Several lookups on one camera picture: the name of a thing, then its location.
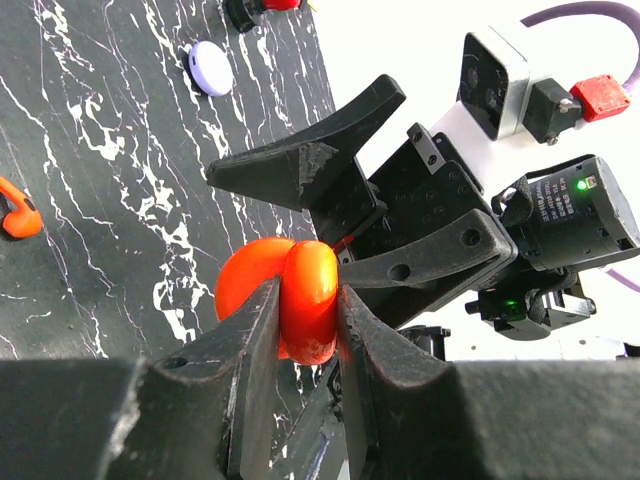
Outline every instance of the white background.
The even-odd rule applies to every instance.
[[[501,0],[314,0],[314,3],[318,7],[316,25],[337,107],[349,102],[383,73],[395,78],[408,97],[360,152],[358,158],[367,175],[406,140],[405,132],[413,123],[430,128],[454,103],[463,41],[468,31],[519,20],[559,4]],[[640,0],[623,3],[640,9]],[[612,74],[622,83],[638,56],[629,30],[603,17],[558,19],[531,31],[547,52],[545,60],[554,78],[566,89],[579,80],[604,73]],[[625,114],[601,122],[595,137],[597,151],[581,153],[596,153],[605,158],[640,219],[640,106],[634,107],[632,102]],[[524,165],[522,173],[537,167]],[[616,267],[640,278],[640,260]],[[620,345],[605,339],[640,343],[637,306],[640,296],[601,271],[586,272],[581,277],[585,293],[594,298],[599,313],[542,341],[507,340],[477,317],[468,316],[464,303],[474,299],[473,294],[437,313],[421,316],[419,322],[452,329],[453,336],[447,344],[450,360],[613,359],[620,352]]]

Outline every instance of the black marble surface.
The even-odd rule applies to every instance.
[[[0,243],[0,356],[156,359],[217,324],[234,250],[313,237],[306,216],[210,189],[204,168],[333,109],[311,13],[239,36],[217,0],[6,0],[0,176],[45,229]],[[197,40],[228,53],[233,93],[195,93]],[[274,451],[318,369],[281,362]]]

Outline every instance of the black plastic bracket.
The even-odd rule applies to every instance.
[[[0,362],[0,478],[268,478],[278,292],[156,364]]]
[[[408,245],[342,265],[340,279],[353,288],[420,286],[481,265],[504,263],[512,253],[496,222],[472,210]]]

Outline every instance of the orange toy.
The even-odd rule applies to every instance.
[[[320,365],[336,349],[338,259],[321,242],[301,242],[287,255],[280,289],[280,336],[289,356]]]
[[[263,238],[242,247],[218,277],[218,318],[231,316],[276,275],[281,277],[279,358],[305,365],[325,363],[336,348],[338,260],[324,243],[296,245],[289,239]]]
[[[265,280],[280,275],[294,245],[288,238],[261,238],[234,253],[222,267],[215,288],[218,319],[226,320]],[[289,358],[282,340],[279,358]]]
[[[16,210],[2,220],[2,228],[13,238],[27,238],[40,233],[42,217],[31,200],[3,177],[0,177],[0,193],[16,206]]]

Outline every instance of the red connector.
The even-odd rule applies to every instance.
[[[583,116],[587,122],[618,115],[631,104],[625,89],[611,75],[600,75],[578,82],[569,92],[582,103]]]
[[[301,0],[264,0],[264,6],[267,10],[276,10],[278,12],[286,12],[300,6]]]

